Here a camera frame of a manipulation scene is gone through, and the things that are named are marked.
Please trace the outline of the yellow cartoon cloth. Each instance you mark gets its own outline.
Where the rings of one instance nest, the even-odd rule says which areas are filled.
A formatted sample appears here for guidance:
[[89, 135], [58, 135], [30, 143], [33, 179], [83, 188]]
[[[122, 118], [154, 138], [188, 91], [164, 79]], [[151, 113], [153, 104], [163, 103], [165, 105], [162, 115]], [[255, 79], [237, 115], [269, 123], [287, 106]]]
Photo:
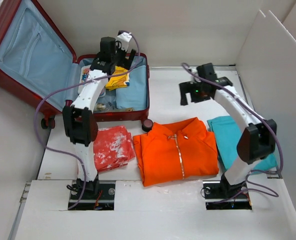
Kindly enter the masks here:
[[123, 67], [116, 66], [115, 72], [113, 73], [113, 77], [110, 78], [108, 83], [105, 85], [105, 88], [109, 91], [112, 91], [119, 88], [129, 87], [130, 86], [129, 74], [128, 73], [124, 74], [127, 71], [128, 70]]

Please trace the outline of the white first aid box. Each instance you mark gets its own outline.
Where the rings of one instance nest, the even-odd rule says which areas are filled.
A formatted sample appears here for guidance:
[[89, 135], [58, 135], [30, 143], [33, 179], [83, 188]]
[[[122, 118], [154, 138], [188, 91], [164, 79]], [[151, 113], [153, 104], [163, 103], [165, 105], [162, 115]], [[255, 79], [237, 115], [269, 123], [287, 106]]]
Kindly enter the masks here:
[[[80, 78], [79, 78], [79, 83], [84, 83], [87, 81], [92, 81], [92, 83], [99, 83], [99, 80], [96, 80], [100, 77], [104, 77], [107, 76], [106, 73], [104, 73], [102, 70], [98, 70], [98, 69], [94, 69], [94, 70], [90, 70], [91, 65], [86, 65], [83, 66], [81, 68], [81, 72], [80, 72]], [[87, 84], [83, 84], [78, 86], [78, 90], [77, 93], [80, 94], [84, 88], [84, 86], [86, 86]], [[101, 92], [99, 94], [99, 98], [104, 97], [106, 95], [106, 90], [105, 90], [105, 85], [104, 87], [101, 88]]]

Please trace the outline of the light blue cloth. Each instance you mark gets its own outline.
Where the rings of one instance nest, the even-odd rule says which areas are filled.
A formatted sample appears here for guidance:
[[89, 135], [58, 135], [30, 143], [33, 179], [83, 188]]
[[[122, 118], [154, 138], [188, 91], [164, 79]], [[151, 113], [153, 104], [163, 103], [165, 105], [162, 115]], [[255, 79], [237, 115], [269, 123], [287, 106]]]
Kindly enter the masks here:
[[133, 108], [142, 111], [147, 108], [147, 67], [141, 65], [129, 74], [129, 86], [115, 91], [115, 103], [118, 109]]

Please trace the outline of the small gold cap bottle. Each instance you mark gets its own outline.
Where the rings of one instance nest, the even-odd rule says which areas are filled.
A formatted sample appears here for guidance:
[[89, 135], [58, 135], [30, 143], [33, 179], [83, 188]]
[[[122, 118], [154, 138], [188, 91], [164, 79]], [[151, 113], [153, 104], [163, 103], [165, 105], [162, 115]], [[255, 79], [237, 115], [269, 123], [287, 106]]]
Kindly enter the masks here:
[[110, 110], [110, 106], [109, 105], [106, 105], [106, 104], [103, 104], [103, 103], [97, 103], [95, 108], [94, 108], [94, 111], [95, 112], [107, 112]]

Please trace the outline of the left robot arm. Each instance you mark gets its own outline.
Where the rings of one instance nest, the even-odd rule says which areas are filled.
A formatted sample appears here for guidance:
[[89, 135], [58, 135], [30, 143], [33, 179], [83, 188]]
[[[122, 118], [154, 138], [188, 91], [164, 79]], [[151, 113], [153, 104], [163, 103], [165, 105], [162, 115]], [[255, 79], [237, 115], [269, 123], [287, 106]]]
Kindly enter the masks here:
[[62, 110], [65, 134], [74, 145], [78, 162], [76, 183], [71, 190], [78, 197], [94, 199], [100, 193], [98, 170], [94, 160], [94, 141], [98, 134], [98, 125], [93, 111], [96, 102], [115, 72], [116, 67], [130, 70], [136, 50], [127, 55], [131, 33], [119, 33], [116, 38], [103, 37], [100, 51], [89, 66], [85, 85], [76, 100]]

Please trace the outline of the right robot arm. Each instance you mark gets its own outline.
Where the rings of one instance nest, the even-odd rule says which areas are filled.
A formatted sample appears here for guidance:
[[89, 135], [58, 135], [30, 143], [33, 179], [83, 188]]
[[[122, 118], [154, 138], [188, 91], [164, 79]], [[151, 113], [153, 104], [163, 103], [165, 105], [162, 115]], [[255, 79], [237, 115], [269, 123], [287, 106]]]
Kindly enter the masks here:
[[260, 172], [255, 169], [256, 164], [279, 147], [277, 124], [273, 119], [264, 119], [254, 112], [227, 77], [217, 76], [212, 63], [199, 65], [196, 71], [192, 71], [185, 62], [181, 66], [191, 75], [191, 80], [179, 84], [180, 104], [188, 105], [187, 94], [193, 103], [213, 99], [233, 118], [241, 131], [236, 145], [237, 157], [221, 175], [214, 197], [216, 204], [236, 199], [250, 192], [245, 184], [251, 174]]

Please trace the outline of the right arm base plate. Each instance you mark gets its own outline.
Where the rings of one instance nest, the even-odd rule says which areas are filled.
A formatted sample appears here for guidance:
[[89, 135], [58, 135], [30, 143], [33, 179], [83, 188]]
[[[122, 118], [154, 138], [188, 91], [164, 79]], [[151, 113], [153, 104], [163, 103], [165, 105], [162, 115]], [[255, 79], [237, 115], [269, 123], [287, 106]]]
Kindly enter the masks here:
[[247, 188], [245, 182], [227, 191], [216, 180], [202, 184], [200, 194], [205, 199], [206, 210], [252, 210], [249, 194], [244, 190]]

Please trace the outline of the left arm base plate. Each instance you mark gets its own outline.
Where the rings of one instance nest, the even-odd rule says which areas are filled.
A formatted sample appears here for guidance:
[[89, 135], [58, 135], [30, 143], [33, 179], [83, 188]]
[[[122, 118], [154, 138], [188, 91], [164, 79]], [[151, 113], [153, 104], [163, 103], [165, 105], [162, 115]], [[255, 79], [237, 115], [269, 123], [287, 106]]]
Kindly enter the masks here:
[[115, 192], [115, 181], [101, 181], [99, 184], [99, 192], [97, 195], [85, 192], [80, 202], [75, 205], [75, 203], [79, 199], [79, 194], [76, 191], [72, 191], [69, 196], [68, 210], [113, 211], [115, 206]]

